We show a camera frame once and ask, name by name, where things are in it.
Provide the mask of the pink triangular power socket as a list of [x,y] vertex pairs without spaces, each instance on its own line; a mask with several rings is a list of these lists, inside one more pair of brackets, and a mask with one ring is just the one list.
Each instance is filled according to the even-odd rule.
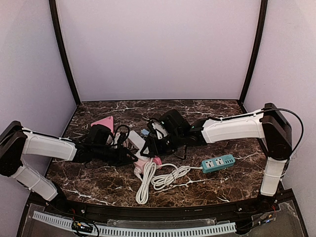
[[111,132],[114,132],[114,117],[108,116],[106,118],[103,118],[101,120],[95,121],[91,124],[91,126],[94,125],[103,125],[111,130]]

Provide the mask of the white power strip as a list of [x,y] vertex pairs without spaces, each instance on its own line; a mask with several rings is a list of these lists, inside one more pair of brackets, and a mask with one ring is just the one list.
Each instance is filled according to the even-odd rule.
[[145,140],[134,130],[130,131],[128,140],[137,149],[142,149],[145,145]]

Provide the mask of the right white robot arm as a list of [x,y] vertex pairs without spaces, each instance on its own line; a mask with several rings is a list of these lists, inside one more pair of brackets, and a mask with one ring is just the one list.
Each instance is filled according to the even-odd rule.
[[242,138],[264,139],[268,152],[260,194],[272,197],[286,164],[296,147],[292,145],[292,128],[282,112],[273,103],[264,108],[238,116],[225,118],[208,117],[193,124],[176,110],[170,110],[159,119],[148,122],[150,134],[140,151],[144,157],[166,156],[181,146],[205,146],[225,140]]

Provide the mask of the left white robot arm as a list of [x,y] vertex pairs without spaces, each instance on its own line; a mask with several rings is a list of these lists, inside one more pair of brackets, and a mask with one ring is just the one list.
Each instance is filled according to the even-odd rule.
[[64,198],[63,192],[50,180],[22,160],[23,155],[58,158],[74,163],[99,159],[120,167],[138,160],[123,145],[128,133],[112,133],[101,124],[93,125],[79,139],[61,138],[24,128],[13,121],[0,136],[0,173],[11,177],[46,201]]

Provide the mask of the white and pink cube socket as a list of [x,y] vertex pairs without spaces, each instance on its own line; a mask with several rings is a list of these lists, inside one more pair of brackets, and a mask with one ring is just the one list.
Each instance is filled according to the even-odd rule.
[[159,157],[155,156],[154,158],[148,158],[148,157],[141,156],[140,150],[137,151],[135,156],[138,158],[138,160],[133,163],[135,166],[134,171],[136,173],[143,174],[145,164],[150,162],[150,161],[155,163],[157,166],[162,165],[161,159]]

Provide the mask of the light blue charger plug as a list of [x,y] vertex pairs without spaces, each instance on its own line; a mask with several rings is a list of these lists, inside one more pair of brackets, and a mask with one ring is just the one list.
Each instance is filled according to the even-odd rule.
[[150,134],[150,132],[148,130],[146,130],[146,129],[142,129],[141,130],[141,134],[142,134],[143,137],[147,137]]

